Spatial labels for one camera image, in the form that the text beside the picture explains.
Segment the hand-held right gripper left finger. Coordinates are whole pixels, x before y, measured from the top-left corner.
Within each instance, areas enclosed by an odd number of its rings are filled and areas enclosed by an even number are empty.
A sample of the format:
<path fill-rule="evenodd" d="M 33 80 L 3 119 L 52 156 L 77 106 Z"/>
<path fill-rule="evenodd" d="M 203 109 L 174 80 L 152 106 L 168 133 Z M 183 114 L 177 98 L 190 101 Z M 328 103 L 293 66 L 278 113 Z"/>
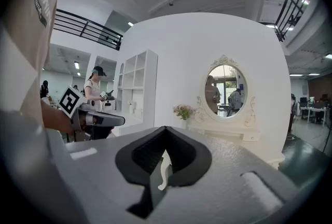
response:
<path fill-rule="evenodd" d="M 149 186 L 150 176 L 166 149 L 165 132 L 166 127 L 162 126 L 123 137 L 129 142 L 117 151 L 115 163 L 127 182 Z"/>

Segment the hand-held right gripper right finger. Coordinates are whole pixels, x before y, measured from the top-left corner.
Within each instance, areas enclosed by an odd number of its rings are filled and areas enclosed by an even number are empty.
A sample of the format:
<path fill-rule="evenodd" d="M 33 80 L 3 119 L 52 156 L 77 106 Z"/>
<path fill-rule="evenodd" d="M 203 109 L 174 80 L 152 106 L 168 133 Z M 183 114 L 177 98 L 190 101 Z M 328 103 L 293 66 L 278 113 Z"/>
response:
<path fill-rule="evenodd" d="M 212 154 L 193 133 L 173 127 L 165 128 L 166 148 L 171 164 L 172 175 L 168 186 L 186 187 L 199 181 L 212 164 Z"/>

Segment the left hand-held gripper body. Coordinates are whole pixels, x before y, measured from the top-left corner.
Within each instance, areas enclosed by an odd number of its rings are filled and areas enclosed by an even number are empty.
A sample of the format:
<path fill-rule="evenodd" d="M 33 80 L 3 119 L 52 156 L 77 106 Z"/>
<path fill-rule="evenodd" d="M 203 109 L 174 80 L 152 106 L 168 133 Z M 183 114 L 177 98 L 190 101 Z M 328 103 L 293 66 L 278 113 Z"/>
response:
<path fill-rule="evenodd" d="M 60 109 L 69 117 L 75 132 L 85 132 L 90 140 L 105 139 L 114 127 L 125 124 L 125 118 L 97 111 L 94 101 L 87 99 L 73 87 L 65 90 L 59 101 Z"/>

